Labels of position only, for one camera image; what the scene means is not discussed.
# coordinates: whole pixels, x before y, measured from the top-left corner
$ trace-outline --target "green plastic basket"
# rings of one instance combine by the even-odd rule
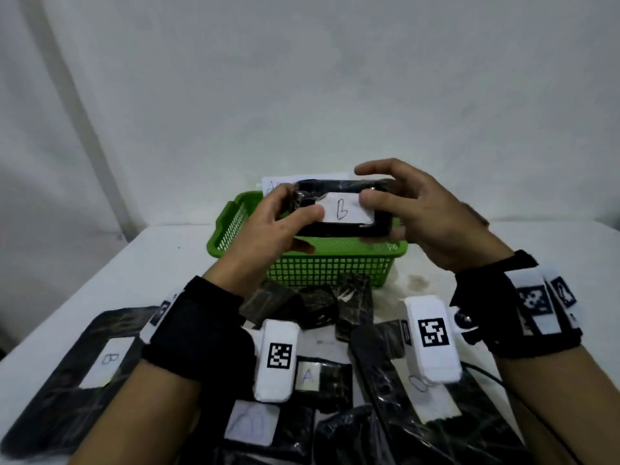
[[[247,218],[262,200],[262,193],[250,191],[239,194],[222,210],[215,231],[206,244],[209,254],[220,258],[237,236]],[[316,247],[307,255],[297,251],[283,254],[269,269],[268,276],[287,286],[314,284],[336,285],[344,272],[367,274],[374,287],[381,287],[388,277],[394,259],[407,252],[407,243],[377,243],[367,245],[357,238],[306,238]]]

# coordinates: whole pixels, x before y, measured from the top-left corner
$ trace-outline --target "white table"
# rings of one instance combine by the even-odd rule
[[[512,247],[557,265],[586,307],[584,345],[620,386],[620,232],[595,222],[500,222],[492,230]],[[212,232],[212,225],[146,229],[15,348],[0,363],[0,437],[99,313],[158,305],[169,289],[204,273],[214,262],[205,249]],[[447,303],[454,287],[451,274],[411,245],[397,259],[385,287],[374,291],[376,319],[396,318],[396,301],[410,295],[437,294]],[[333,329],[306,332],[298,353],[348,361],[346,345],[335,340]],[[484,345],[461,343],[459,350],[463,360],[497,374]],[[479,382],[515,427],[501,388],[484,378]],[[354,401],[361,402],[359,391]],[[17,462],[0,458],[2,463]],[[66,459],[45,463],[64,464]]]

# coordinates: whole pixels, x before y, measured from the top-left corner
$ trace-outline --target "wrist band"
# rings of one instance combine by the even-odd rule
[[[577,347],[580,306],[550,266],[525,251],[456,275],[450,305],[469,344],[484,341],[499,357],[537,357]]]
[[[247,387],[248,381],[251,386],[254,343],[240,326],[242,302],[242,297],[195,277],[176,299],[163,302],[147,323],[144,330],[150,324],[155,329],[149,340],[141,333],[148,343],[143,359],[187,379],[212,377],[218,383],[219,376],[226,375],[227,386]]]

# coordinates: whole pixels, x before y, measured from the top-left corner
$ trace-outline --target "black wrist strap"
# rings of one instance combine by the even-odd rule
[[[202,278],[192,279],[144,346],[142,357],[182,377],[203,381],[211,377],[227,386],[252,382],[254,343],[239,316],[242,297]]]
[[[531,309],[506,275],[537,266],[531,255],[519,250],[508,259],[456,275],[456,291],[450,305],[458,306],[458,316],[475,328],[463,333],[465,341],[476,344],[482,340],[493,354],[505,358],[543,356],[581,344],[582,331],[571,326],[562,303],[550,288],[553,313],[561,332],[543,334]]]

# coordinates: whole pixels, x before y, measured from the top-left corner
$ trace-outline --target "white backdrop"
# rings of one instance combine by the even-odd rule
[[[143,224],[397,156],[492,219],[620,217],[620,0],[45,0]]]
[[[73,295],[119,237],[17,1],[0,0],[0,348]]]

